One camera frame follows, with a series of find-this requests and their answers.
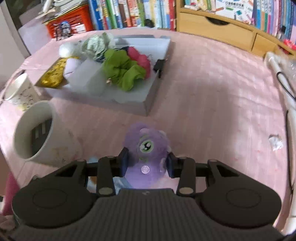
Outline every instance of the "red plush object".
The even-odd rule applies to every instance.
[[[128,48],[128,56],[131,58],[131,60],[138,61],[139,55],[140,53],[135,49],[135,47]]]
[[[8,173],[8,178],[6,180],[5,196],[4,196],[4,207],[2,209],[2,215],[12,215],[11,202],[15,194],[19,191],[20,186],[18,185],[12,172]]]
[[[140,54],[138,50],[135,49],[135,47],[128,48],[128,56],[131,58],[131,60],[137,61],[138,65],[146,70],[145,78],[148,78],[150,76],[150,60],[147,58],[147,56]]]

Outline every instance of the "white cup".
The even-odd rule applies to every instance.
[[[50,118],[52,124],[48,136],[40,150],[32,155],[31,131]],[[62,167],[79,159],[82,154],[81,145],[65,127],[49,101],[39,101],[24,112],[14,132],[13,146],[17,155],[25,161],[54,167]]]
[[[34,103],[40,101],[26,73],[21,74],[7,86],[3,99],[17,105],[22,111],[26,111]]]

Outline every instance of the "orange basket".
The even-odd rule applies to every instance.
[[[63,21],[68,21],[71,25],[71,33],[83,33],[88,31],[93,31],[93,25],[91,21],[91,16],[89,14],[88,4],[76,8],[73,11],[65,13],[56,19],[50,20],[45,23],[47,30],[51,38],[55,38],[55,25],[60,24]]]

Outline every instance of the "wooden shelf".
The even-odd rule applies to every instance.
[[[267,34],[252,25],[248,25],[234,19],[222,17],[214,13],[204,12],[202,10],[194,11],[186,9],[183,6],[183,0],[177,0],[176,22],[177,31],[179,32],[200,35],[225,42],[258,56],[264,56],[268,51],[274,52],[278,50],[280,46],[281,48],[287,50],[291,57],[296,58],[296,51],[290,49],[276,37]],[[208,18],[218,19],[229,24],[216,25],[210,22]]]

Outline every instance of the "plush toy eye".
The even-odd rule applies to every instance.
[[[151,140],[145,140],[140,145],[140,151],[143,153],[149,153],[153,150],[153,142]]]

